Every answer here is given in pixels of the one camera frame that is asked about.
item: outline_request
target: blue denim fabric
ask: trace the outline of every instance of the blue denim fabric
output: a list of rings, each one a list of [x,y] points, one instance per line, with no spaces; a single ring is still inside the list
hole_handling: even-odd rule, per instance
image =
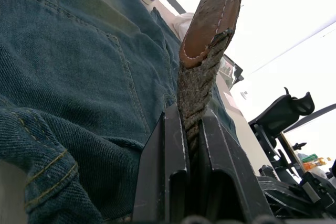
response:
[[[131,213],[141,151],[176,102],[179,46],[140,0],[0,0],[0,159],[27,174],[29,223]]]

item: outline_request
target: denim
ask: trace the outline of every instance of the denim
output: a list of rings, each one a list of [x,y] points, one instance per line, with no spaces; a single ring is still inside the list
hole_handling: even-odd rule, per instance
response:
[[[131,213],[141,151],[176,102],[179,46],[140,0],[0,0],[0,159],[27,174],[29,223]]]

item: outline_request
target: black chair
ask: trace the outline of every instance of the black chair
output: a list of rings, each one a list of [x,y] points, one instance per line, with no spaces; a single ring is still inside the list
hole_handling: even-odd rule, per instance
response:
[[[268,159],[272,163],[278,164],[275,170],[281,181],[284,182],[289,179],[289,174],[286,172],[286,169],[289,169],[289,171],[294,174],[291,169],[293,164],[288,164],[285,156],[282,153],[282,155],[279,156],[275,151],[276,138],[282,131],[296,123],[301,115],[309,115],[315,109],[309,92],[307,92],[303,98],[298,99],[292,97],[287,88],[285,88],[285,90],[286,94],[280,96],[262,114],[249,122],[252,131]],[[279,161],[276,161],[274,156],[278,156]]]

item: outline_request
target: brown leather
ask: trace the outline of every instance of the brown leather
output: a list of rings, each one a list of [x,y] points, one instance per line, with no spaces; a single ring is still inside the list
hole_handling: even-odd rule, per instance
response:
[[[186,68],[200,65],[207,57],[209,45],[215,35],[228,28],[235,30],[241,1],[200,1],[180,48],[180,61]]]

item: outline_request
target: white stitching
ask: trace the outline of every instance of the white stitching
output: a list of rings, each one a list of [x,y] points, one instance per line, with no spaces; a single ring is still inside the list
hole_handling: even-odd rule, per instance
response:
[[[217,27],[217,29],[216,29],[216,31],[215,31],[215,35],[214,35],[214,37],[211,39],[210,43],[214,40],[215,36],[218,34],[218,30],[219,30],[221,21],[222,21],[223,16],[224,16],[224,10],[225,10],[226,3],[227,3],[227,0],[225,0],[224,6],[223,6],[223,11],[222,11],[221,17],[220,17],[220,19],[219,19],[219,21],[218,21],[218,27]],[[187,53],[186,53],[186,51],[185,51],[185,40],[184,40],[183,48],[182,48],[182,49],[183,49],[183,52],[184,52],[184,55],[185,55],[186,58],[188,58],[188,59],[190,59],[190,60],[195,60],[195,59],[199,58],[200,56],[202,56],[202,54],[204,54],[204,52],[208,49],[208,46],[205,46],[204,51],[201,52],[198,56],[196,56],[196,57],[194,57],[194,58],[190,58],[190,57],[188,57],[188,55],[187,55]]]

